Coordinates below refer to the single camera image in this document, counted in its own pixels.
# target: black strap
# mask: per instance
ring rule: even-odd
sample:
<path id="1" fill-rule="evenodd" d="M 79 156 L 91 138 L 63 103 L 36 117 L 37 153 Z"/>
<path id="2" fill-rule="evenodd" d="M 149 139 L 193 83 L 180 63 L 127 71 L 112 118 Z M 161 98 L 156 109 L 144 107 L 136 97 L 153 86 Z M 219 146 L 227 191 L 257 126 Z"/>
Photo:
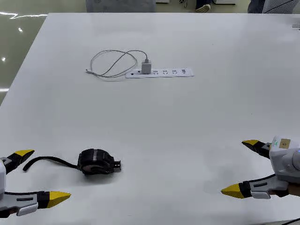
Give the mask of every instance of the black strap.
<path id="1" fill-rule="evenodd" d="M 48 159 L 48 160 L 51 160 L 51 161 L 54 161 L 54 162 L 58 162 L 58 163 L 61 163 L 63 165 L 66 165 L 68 167 L 71 167 L 71 168 L 74 168 L 74 169 L 77 169 L 77 165 L 73 165 L 73 164 L 70 164 L 68 162 L 66 162 L 65 160 L 62 160 L 60 158 L 57 158 L 57 157 L 52 157 L 52 156 L 41 156 L 41 157 L 37 157 L 37 158 L 34 158 L 32 160 L 30 160 L 24 167 L 23 167 L 23 170 L 24 171 L 27 171 L 29 169 L 29 167 L 32 166 L 32 164 L 34 164 L 35 162 L 41 160 L 41 159 Z"/>
<path id="2" fill-rule="evenodd" d="M 289 222 L 286 222 L 286 223 L 284 223 L 284 224 L 282 224 L 282 225 L 292 224 L 292 223 L 295 223 L 295 222 L 297 222 L 297 221 L 299 221 L 299 220 L 300 220 L 300 218 L 294 219 L 294 220 L 291 220 L 291 221 L 289 221 Z"/>

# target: chair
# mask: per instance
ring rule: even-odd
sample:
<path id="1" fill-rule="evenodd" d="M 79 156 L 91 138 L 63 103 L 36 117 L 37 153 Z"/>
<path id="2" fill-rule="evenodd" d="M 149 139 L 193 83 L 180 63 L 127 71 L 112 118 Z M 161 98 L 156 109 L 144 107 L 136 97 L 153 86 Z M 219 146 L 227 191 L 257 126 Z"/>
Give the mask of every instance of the chair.
<path id="1" fill-rule="evenodd" d="M 154 13 L 155 0 L 85 0 L 88 13 Z"/>

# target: power outlet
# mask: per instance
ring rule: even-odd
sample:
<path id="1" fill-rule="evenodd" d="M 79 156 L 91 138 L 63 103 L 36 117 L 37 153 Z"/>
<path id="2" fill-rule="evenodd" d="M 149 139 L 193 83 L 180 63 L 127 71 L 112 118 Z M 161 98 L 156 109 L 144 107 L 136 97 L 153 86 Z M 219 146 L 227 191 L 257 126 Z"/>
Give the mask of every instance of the power outlet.
<path id="1" fill-rule="evenodd" d="M 142 74 L 142 71 L 135 69 L 126 74 L 126 78 L 155 78 L 155 77 L 187 77 L 194 76 L 189 68 L 165 68 L 152 69 L 151 74 Z"/>

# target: white cable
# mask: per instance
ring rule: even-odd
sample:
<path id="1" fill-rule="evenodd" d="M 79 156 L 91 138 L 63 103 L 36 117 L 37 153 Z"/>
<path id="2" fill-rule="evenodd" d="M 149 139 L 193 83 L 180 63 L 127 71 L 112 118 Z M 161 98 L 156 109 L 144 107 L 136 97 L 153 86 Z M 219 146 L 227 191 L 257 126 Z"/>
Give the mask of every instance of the white cable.
<path id="1" fill-rule="evenodd" d="M 112 65 L 111 67 L 104 73 L 102 74 L 97 74 L 95 72 L 93 72 L 93 62 L 94 60 L 99 57 L 100 55 L 104 54 L 104 53 L 109 53 L 109 52 L 117 52 L 117 53 L 123 53 Z M 90 60 L 90 69 L 86 69 L 86 73 L 88 74 L 93 74 L 95 76 L 98 76 L 98 77 L 104 77 L 104 78 L 117 78 L 117 77 L 120 77 L 120 76 L 123 76 L 125 75 L 125 73 L 129 72 L 130 70 L 132 70 L 134 67 L 136 67 L 137 65 L 137 59 L 136 57 L 134 57 L 132 54 L 130 54 L 130 52 L 141 52 L 141 53 L 144 53 L 145 56 L 146 56 L 146 60 L 148 61 L 148 55 L 141 51 L 141 50 L 130 50 L 130 51 L 127 51 L 127 52 L 123 52 L 123 51 L 119 51 L 119 50 L 103 50 L 103 51 L 100 51 L 98 52 L 91 60 Z M 120 59 L 122 59 L 125 55 L 130 55 L 134 60 L 135 60 L 135 63 L 133 66 L 129 67 L 128 69 L 125 69 L 124 71 L 118 73 L 118 74 L 114 74 L 114 75 L 106 75 L 109 71 L 111 71 L 111 69 L 116 65 L 116 63 L 118 61 L 120 61 Z"/>

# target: white table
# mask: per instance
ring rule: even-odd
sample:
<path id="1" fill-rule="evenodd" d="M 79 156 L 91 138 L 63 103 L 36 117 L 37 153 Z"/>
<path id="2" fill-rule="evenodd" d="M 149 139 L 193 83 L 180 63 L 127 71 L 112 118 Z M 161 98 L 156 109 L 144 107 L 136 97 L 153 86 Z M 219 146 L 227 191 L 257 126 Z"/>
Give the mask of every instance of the white table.
<path id="1" fill-rule="evenodd" d="M 270 161 L 242 140 L 283 134 L 300 141 L 300 32 L 291 29 L 299 21 L 50 14 L 0 107 L 1 155 L 33 148 L 34 156 L 76 163 L 80 151 L 103 148 L 122 160 L 122 172 L 85 178 L 47 161 L 27 173 L 20 167 L 8 175 L 7 191 L 72 196 L 1 224 L 241 225 L 300 217 L 298 197 L 220 193 L 272 174 Z M 142 49 L 153 67 L 188 67 L 195 77 L 103 82 L 84 72 L 103 49 Z"/>

